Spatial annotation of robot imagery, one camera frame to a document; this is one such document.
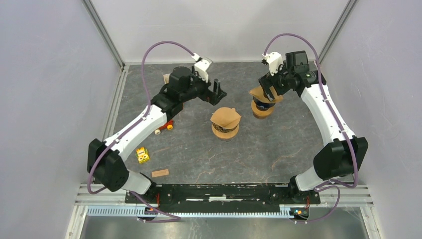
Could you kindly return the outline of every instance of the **floor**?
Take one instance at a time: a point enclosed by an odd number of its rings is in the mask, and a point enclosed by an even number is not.
[[[312,208],[311,217],[328,209]],[[294,225],[287,219],[184,218],[177,223],[144,224],[129,217],[87,217],[82,239],[367,239],[359,208],[337,209],[328,219]]]
[[[147,85],[151,95],[163,85],[163,74],[176,66],[147,65]],[[140,165],[135,152],[128,158],[129,169],[151,175],[169,169],[170,175],[154,178],[157,183],[288,182],[307,170],[322,149],[322,139],[311,112],[295,92],[288,92],[276,104],[272,115],[256,119],[252,115],[248,91],[259,85],[268,72],[259,62],[214,63],[210,78],[217,78],[227,96],[217,106],[200,99],[191,100],[175,118],[174,129],[151,134],[141,145],[151,161]],[[114,132],[122,129],[146,106],[141,67],[129,67]],[[220,107],[236,108],[242,116],[239,133],[230,142],[221,141],[211,131],[210,118]]]

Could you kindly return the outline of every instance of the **yellow toy car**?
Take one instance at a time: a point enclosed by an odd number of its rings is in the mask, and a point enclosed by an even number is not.
[[[146,163],[150,160],[148,150],[144,147],[136,150],[136,156],[138,156],[138,162],[140,164]]]

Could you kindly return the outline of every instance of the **white wall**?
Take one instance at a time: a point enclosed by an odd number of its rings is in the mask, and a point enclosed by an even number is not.
[[[173,40],[214,61],[260,61],[277,34],[299,34],[321,51],[347,0],[93,0],[125,62],[141,62],[151,45]],[[307,49],[283,37],[273,50]],[[190,62],[176,46],[160,46],[148,62]]]
[[[60,239],[119,68],[81,1],[2,1],[0,238]]]
[[[422,1],[359,1],[323,63],[387,239],[422,233]]]

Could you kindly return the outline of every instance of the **wooden block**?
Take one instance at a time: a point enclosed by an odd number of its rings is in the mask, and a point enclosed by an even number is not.
[[[151,173],[153,178],[156,177],[161,177],[161,176],[167,176],[169,175],[169,170],[168,169],[164,169],[164,170],[160,170],[160,171],[155,171]]]

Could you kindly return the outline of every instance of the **purple cable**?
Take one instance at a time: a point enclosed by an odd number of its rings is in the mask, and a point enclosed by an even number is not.
[[[145,80],[145,60],[146,57],[148,56],[149,52],[154,49],[156,46],[162,45],[162,44],[173,44],[173,45],[177,45],[180,46],[181,48],[185,49],[187,52],[189,52],[189,54],[191,54],[192,56],[194,55],[194,53],[189,50],[188,48],[186,48],[184,45],[174,42],[174,41],[160,41],[155,43],[154,45],[152,45],[150,48],[148,48],[148,50],[145,52],[144,57],[142,58],[142,64],[141,64],[141,71],[142,71],[142,83],[146,92],[146,96],[148,99],[148,106],[146,109],[146,112],[144,113],[144,115],[137,121],[135,122],[132,126],[130,126],[129,128],[127,128],[121,135],[119,135],[117,137],[117,139],[122,139],[127,133],[129,133],[133,128],[135,128],[139,123],[141,123],[143,121],[143,118],[149,114],[150,110],[151,110],[151,95],[149,94],[149,90],[148,87],[146,85],[146,80]],[[96,159],[96,161],[94,162],[91,170],[90,170],[90,174],[88,176],[88,183],[87,183],[87,190],[90,194],[97,194],[101,191],[103,191],[104,189],[106,189],[106,187],[102,187],[100,189],[98,189],[97,191],[92,191],[91,190],[91,184],[92,184],[92,180],[93,180],[93,176],[94,176],[94,171],[97,168],[98,164],[100,163],[101,159],[104,157],[104,155],[106,154],[106,152],[108,152],[114,145],[116,144],[116,141],[113,140],[113,142],[110,143],[109,146],[107,146],[107,148],[105,148],[105,150],[103,152],[101,152],[101,154],[98,156],[98,158]],[[137,193],[131,192],[133,195],[135,195],[138,199],[140,199],[143,203],[145,203],[145,201],[141,198],[140,195],[138,195]],[[165,214],[167,216],[173,217],[175,219],[171,219],[171,220],[161,220],[161,221],[154,221],[154,222],[175,222],[175,220],[180,220],[180,217],[176,217],[170,214],[166,214],[156,208],[151,207],[153,210]]]
[[[357,184],[358,184],[358,179],[359,179],[359,177],[358,177],[358,169],[357,169],[357,162],[356,162],[356,154],[355,154],[355,151],[353,149],[352,142],[350,141],[349,136],[344,131],[343,124],[340,122],[340,119],[339,119],[338,115],[335,113],[335,111],[334,111],[332,105],[330,104],[329,100],[327,100],[327,95],[325,94],[325,90],[324,90],[324,87],[323,87],[323,84],[322,84],[321,65],[319,63],[319,57],[318,57],[317,51],[312,46],[312,44],[309,41],[307,41],[306,39],[304,39],[303,37],[301,37],[299,35],[296,35],[296,34],[293,34],[293,33],[282,33],[282,34],[279,34],[279,35],[275,36],[273,39],[271,39],[270,43],[268,43],[267,47],[265,48],[264,55],[267,54],[268,48],[270,48],[271,44],[277,38],[279,38],[280,36],[293,36],[293,37],[299,38],[300,40],[302,40],[303,42],[305,42],[311,48],[312,52],[314,53],[316,67],[318,69],[318,83],[319,83],[319,88],[320,88],[321,93],[322,93],[322,96],[324,98],[324,102],[327,104],[329,110],[331,111],[332,116],[334,117],[335,121],[338,124],[338,127],[340,128],[340,130],[341,130],[344,138],[346,139],[347,145],[349,146],[349,149],[350,149],[350,155],[352,157],[352,163],[353,163],[353,172],[354,172],[353,185],[349,185],[349,184],[343,183],[343,182],[341,182],[339,180],[333,179],[333,180],[329,180],[329,181],[323,182],[323,183],[321,183],[321,184],[319,184],[318,186],[315,187],[315,189],[314,189],[315,192],[322,192],[322,191],[327,190],[329,188],[336,188],[337,191],[338,191],[337,201],[335,202],[334,207],[331,209],[331,211],[328,214],[326,214],[325,216],[323,216],[321,218],[318,218],[318,219],[306,221],[306,222],[299,222],[301,224],[305,224],[305,223],[311,223],[311,222],[317,222],[317,221],[323,220],[323,219],[327,218],[328,216],[330,216],[334,212],[334,210],[337,208],[338,202],[340,201],[340,189],[337,186],[335,186],[335,185],[328,186],[328,187],[325,187],[325,188],[321,188],[321,187],[329,184],[330,182],[334,182],[334,183],[338,183],[338,184],[343,185],[343,186],[348,187],[348,188],[355,188],[357,186]]]

